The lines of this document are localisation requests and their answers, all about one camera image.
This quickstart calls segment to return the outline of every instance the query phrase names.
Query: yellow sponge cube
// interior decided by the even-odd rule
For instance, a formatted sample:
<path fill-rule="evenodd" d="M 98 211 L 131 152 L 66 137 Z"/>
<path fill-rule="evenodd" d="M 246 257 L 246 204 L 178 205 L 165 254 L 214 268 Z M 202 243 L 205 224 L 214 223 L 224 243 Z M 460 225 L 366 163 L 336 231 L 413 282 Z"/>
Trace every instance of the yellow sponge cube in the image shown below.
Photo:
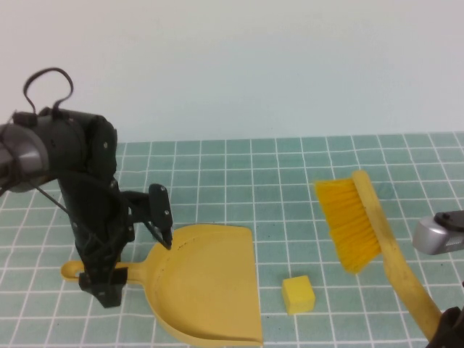
<path fill-rule="evenodd" d="M 288 314 L 307 312 L 314 309 L 316 296 L 307 275 L 284 279 L 282 282 L 282 295 Z"/>

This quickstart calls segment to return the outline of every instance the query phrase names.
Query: green grid mat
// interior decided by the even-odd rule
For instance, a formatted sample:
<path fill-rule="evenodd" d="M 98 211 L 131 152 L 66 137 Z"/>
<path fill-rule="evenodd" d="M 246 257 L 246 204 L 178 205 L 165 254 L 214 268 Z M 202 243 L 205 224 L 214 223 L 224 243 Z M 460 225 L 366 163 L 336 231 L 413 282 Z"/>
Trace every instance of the green grid mat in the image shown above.
<path fill-rule="evenodd" d="M 411 268 L 441 310 L 462 306 L 464 252 L 429 257 L 411 245 L 418 220 L 464 205 L 464 133 L 120 144 L 121 189 L 168 187 L 175 227 L 254 231 L 266 346 L 419 348 L 426 340 L 388 285 L 381 259 L 346 274 L 312 183 L 366 169 Z M 46 185 L 56 198 L 56 183 Z M 8 193 L 0 208 L 0 347 L 185 346 L 156 324 L 141 287 L 104 310 L 59 267 L 78 259 L 67 216 L 37 192 Z M 144 228 L 123 260 L 142 261 Z M 313 312 L 288 316 L 284 278 L 308 275 Z"/>

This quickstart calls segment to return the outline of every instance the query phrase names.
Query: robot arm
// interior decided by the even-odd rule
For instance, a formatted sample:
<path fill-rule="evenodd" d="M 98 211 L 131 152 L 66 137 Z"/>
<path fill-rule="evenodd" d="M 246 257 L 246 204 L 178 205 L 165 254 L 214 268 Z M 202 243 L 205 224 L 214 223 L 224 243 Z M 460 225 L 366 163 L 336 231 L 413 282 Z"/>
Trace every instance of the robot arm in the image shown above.
<path fill-rule="evenodd" d="M 31 105 L 27 88 L 48 71 L 62 73 L 72 93 L 72 82 L 63 70 L 45 69 L 25 85 Z M 65 202 L 59 206 L 70 217 L 85 268 L 79 276 L 80 288 L 104 307 L 116 307 L 127 268 L 115 266 L 125 245 L 134 240 L 134 223 L 144 223 L 158 242 L 170 248 L 169 197 L 159 184 L 152 184 L 148 194 L 120 192 L 114 178 L 116 130 L 100 115 L 60 109 L 65 99 L 38 114 L 34 106 L 33 112 L 16 112 L 12 123 L 0 126 L 0 194 L 38 189 L 47 195 L 40 186 L 58 180 Z"/>

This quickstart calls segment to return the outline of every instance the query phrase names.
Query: brush handle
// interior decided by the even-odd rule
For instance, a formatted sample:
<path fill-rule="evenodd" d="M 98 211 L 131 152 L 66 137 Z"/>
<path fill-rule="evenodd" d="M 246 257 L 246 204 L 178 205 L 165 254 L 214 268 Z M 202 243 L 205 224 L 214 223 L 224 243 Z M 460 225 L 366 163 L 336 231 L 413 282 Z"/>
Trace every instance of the brush handle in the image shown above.
<path fill-rule="evenodd" d="M 364 170 L 358 170 L 353 173 L 352 179 L 380 244 L 386 277 L 430 341 L 442 313 L 406 263 L 369 175 Z"/>

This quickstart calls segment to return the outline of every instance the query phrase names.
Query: dustpan handle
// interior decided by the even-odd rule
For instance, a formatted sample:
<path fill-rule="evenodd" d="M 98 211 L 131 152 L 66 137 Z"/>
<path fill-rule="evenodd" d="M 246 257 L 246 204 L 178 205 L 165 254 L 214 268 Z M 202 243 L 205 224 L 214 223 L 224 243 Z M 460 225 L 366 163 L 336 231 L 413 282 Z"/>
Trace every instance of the dustpan handle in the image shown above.
<path fill-rule="evenodd" d="M 118 262 L 116 268 L 128 269 L 128 283 L 142 284 L 145 281 L 145 267 L 143 262 Z M 84 264 L 82 261 L 68 261 L 61 267 L 61 276 L 66 281 L 79 281 L 76 274 L 84 271 Z"/>

